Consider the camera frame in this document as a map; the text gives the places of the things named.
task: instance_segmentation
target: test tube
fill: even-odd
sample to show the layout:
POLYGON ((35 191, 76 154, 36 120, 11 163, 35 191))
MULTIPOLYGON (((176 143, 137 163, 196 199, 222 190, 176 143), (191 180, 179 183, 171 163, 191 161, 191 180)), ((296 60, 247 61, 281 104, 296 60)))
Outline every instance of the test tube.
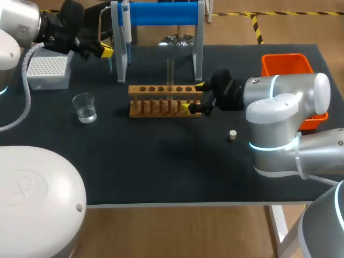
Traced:
MULTIPOLYGON (((173 84, 174 84, 174 60, 168 59, 167 60, 167 90, 173 91, 173 84)), ((172 95, 167 95, 167 100, 173 100, 172 95)))

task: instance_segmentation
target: yellow black tape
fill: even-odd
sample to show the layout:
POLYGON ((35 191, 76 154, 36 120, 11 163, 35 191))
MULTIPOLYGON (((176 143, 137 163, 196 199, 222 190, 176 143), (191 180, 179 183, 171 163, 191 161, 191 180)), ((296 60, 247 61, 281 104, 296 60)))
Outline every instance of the yellow black tape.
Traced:
POLYGON ((262 33, 260 32, 260 29, 258 27, 257 15, 251 15, 250 18, 251 18, 254 32, 256 34, 258 44, 263 45, 264 41, 263 41, 262 33))
POLYGON ((218 12, 213 16, 248 16, 251 15, 344 15, 344 12, 218 12))

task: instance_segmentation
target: water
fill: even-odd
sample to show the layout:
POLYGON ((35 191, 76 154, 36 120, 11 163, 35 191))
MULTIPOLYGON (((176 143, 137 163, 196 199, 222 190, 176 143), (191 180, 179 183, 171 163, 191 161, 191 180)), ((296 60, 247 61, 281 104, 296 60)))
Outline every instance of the water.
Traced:
POLYGON ((96 109, 93 105, 81 107, 78 110, 77 115, 79 116, 80 122, 84 124, 92 123, 94 120, 97 119, 96 109))

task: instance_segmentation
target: blue stand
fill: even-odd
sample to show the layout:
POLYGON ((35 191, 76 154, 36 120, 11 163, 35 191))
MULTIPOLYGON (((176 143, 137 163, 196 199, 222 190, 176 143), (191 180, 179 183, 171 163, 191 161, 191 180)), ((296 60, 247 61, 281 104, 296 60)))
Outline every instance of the blue stand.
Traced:
MULTIPOLYGON (((132 26, 195 25, 195 41, 192 58, 195 81, 202 81, 204 43, 204 0, 198 3, 130 3, 132 26)), ((123 33, 121 3, 111 2, 114 53, 116 56, 118 82, 125 82, 127 50, 123 33)))

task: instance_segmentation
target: wooden test tube rack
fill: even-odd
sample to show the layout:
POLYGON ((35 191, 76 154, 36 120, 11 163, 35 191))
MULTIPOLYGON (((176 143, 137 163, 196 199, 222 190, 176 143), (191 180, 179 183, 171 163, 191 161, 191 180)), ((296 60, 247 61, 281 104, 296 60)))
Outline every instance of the wooden test tube rack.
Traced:
POLYGON ((182 103, 200 104, 202 92, 195 86, 129 85, 128 94, 133 96, 129 112, 131 118, 191 118, 202 115, 191 114, 182 108, 182 103), (177 99, 166 99, 168 96, 177 99))

